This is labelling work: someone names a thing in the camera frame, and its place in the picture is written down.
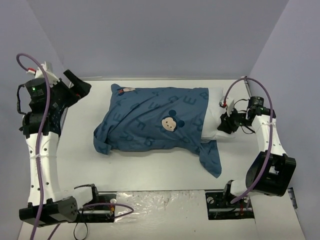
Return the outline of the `white pillow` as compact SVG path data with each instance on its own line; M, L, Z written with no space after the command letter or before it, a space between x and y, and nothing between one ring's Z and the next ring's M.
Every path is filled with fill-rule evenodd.
M221 115L225 113L225 109L219 106L219 102L223 97L223 88L210 87L208 88L208 105L204 117L201 141L208 143L213 140L233 139L234 133L226 133L218 130L221 124Z

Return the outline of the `blue cartoon print pillowcase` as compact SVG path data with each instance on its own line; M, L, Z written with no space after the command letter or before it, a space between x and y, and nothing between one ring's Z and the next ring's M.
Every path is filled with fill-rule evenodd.
M93 133L97 152L147 152L183 148L198 155L214 177L222 172L216 140L202 142L209 100L205 87L111 86L109 110Z

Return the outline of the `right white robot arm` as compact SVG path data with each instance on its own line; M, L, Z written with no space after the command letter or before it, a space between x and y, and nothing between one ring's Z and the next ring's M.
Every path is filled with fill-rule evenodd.
M227 134L235 133L238 128L247 128L255 134L258 155L248 169L244 179L230 180L222 193L222 202L229 207L249 193L271 197L282 197L296 169L296 160L284 150L276 126L276 114L264 106L264 99L253 96L248 100L244 112L235 108L232 98L223 97L219 106L225 109L220 116L218 130Z

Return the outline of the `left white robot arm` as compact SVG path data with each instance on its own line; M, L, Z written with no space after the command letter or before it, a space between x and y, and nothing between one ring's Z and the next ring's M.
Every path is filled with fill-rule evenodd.
M31 101L20 130L25 136L30 159L30 192L27 207L19 210L19 219L37 227L73 223L82 206L97 208L101 197L94 184L61 190L58 181L57 149L62 133L61 118L65 109L87 96L91 85L69 69L63 73L73 84L67 86L53 73L47 73L50 102L46 116L47 87L41 72L24 84Z

